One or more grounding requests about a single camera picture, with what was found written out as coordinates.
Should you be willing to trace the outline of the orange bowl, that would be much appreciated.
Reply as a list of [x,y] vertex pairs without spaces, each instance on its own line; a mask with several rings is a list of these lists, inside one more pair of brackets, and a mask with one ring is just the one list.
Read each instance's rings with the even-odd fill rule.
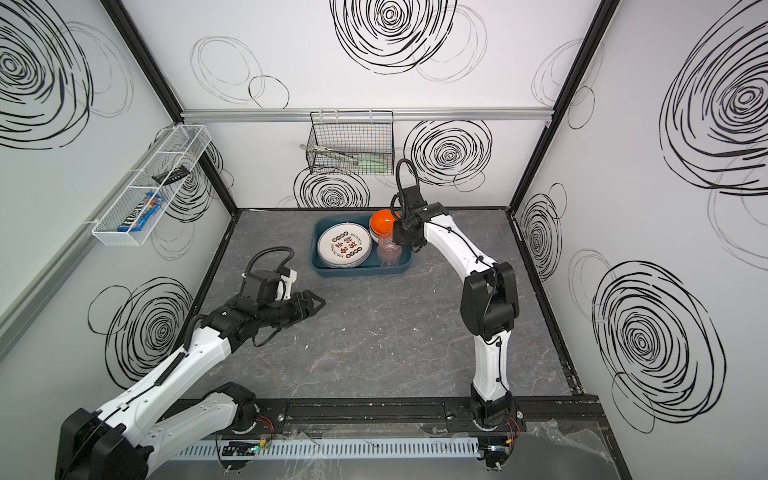
[[369,220],[369,230],[377,237],[391,236],[396,218],[388,209],[375,212]]

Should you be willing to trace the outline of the pink plastic cup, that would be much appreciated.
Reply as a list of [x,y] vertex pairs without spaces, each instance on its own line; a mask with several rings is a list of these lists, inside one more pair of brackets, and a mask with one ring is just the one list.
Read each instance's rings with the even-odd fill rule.
[[377,255],[382,267],[392,267],[400,263],[403,247],[394,242],[391,235],[379,238]]

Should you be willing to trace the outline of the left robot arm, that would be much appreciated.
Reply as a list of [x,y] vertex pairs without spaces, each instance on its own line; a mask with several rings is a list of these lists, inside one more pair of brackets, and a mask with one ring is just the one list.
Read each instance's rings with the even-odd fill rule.
[[251,432],[265,423],[255,395],[235,382],[186,409],[169,409],[205,373],[255,337],[316,315],[324,299],[309,290],[287,300],[254,302],[240,295],[205,316],[170,357],[95,411],[78,409],[62,424],[57,479],[145,479],[159,466],[215,432]]

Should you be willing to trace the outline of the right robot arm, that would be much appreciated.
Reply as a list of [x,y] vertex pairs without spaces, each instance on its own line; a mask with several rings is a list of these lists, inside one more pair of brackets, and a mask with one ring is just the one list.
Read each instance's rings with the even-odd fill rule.
[[459,311],[474,337],[470,408],[475,423],[491,430],[516,409],[507,369],[509,341],[520,313],[514,269],[485,255],[439,203],[393,216],[395,243],[414,251],[433,246],[463,281]]

